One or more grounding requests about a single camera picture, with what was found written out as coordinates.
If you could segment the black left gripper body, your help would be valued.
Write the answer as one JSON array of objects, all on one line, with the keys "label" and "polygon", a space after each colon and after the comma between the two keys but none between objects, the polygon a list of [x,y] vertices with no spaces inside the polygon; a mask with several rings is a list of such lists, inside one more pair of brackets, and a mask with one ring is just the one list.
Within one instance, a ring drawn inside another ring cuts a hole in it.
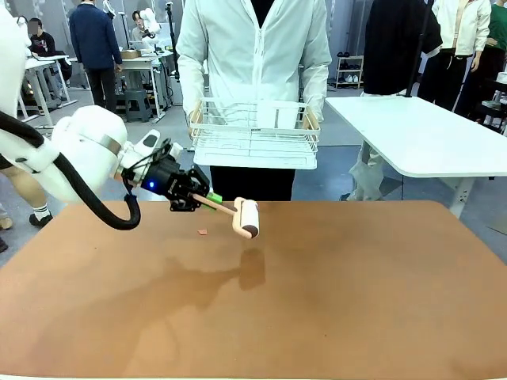
[{"label": "black left gripper body", "polygon": [[168,156],[153,160],[147,167],[139,186],[169,201],[186,202],[191,199],[192,180],[188,170],[181,168]]}]

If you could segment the person's left hand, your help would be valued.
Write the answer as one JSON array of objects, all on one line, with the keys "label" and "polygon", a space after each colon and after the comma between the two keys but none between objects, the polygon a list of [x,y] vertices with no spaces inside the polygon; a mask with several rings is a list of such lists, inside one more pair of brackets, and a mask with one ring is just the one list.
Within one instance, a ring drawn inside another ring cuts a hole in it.
[{"label": "person's left hand", "polygon": [[320,129],[319,121],[318,121],[317,117],[314,115],[314,113],[311,110],[311,107],[309,105],[305,108],[305,111],[303,113],[302,122],[303,122],[302,127],[304,130],[317,131]]}]

